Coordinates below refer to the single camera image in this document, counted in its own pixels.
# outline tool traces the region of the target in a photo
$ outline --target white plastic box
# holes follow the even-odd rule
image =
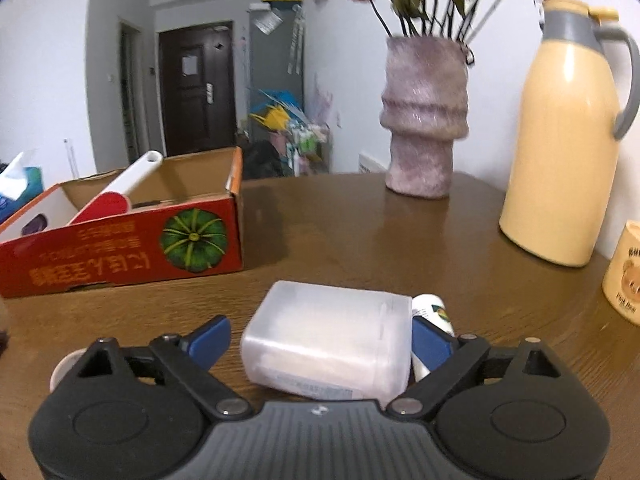
[[[277,282],[242,334],[249,380],[318,400],[377,399],[406,389],[412,299]]]

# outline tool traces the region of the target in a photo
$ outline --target door frame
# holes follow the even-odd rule
[[[122,89],[120,87],[120,81],[122,79],[122,60],[120,59],[120,41],[122,40],[122,29],[128,29],[132,35],[131,45],[131,74],[133,87],[131,89],[131,95],[134,102],[134,113],[136,120],[136,129],[138,134],[138,146],[142,153],[146,153],[151,149],[151,143],[149,141],[149,128],[146,122],[146,99],[145,99],[145,41],[144,32],[137,26],[123,20],[118,19],[118,95],[120,96],[120,117],[124,116],[122,110]]]
[[[234,29],[236,22],[234,20],[223,20],[221,22],[201,23],[199,25],[191,25],[189,27],[177,27],[162,30],[156,32],[156,86],[158,88],[158,107],[160,109],[160,132],[162,135],[162,146],[164,147],[164,154],[167,155],[166,150],[166,134],[164,131],[164,124],[166,123],[164,118],[164,87],[162,85],[162,42],[161,36],[166,32],[175,32],[176,30],[191,31],[191,30],[204,30],[206,28],[213,27],[228,27],[231,35],[231,64],[229,66],[229,77],[231,78],[231,105],[234,117],[236,118],[236,128],[238,127],[238,106],[236,103],[236,42],[234,36]]]

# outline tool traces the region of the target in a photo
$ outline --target pink ceramic vase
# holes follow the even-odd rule
[[[453,141],[468,134],[466,55],[445,38],[389,38],[380,124],[391,130],[386,186],[424,198],[449,195]]]

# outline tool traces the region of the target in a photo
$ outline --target red cardboard box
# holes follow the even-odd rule
[[[0,225],[2,296],[242,269],[239,148],[168,158],[130,194],[131,213],[67,226],[122,171],[54,186]]]

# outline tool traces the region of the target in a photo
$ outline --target brown tabletop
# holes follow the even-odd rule
[[[10,347],[0,358],[0,472],[41,479],[26,433],[66,354],[100,336],[146,344],[188,333],[216,314],[233,325],[215,375],[257,406],[278,393],[248,383],[238,342],[277,280],[444,298],[457,332],[516,345],[538,336],[597,398],[612,427],[601,480],[640,469],[640,328],[620,317],[600,283],[595,255],[584,269],[547,264],[498,230],[504,195],[457,174],[450,200],[385,190],[381,175],[288,178],[244,187],[246,270],[237,274],[8,301]]]

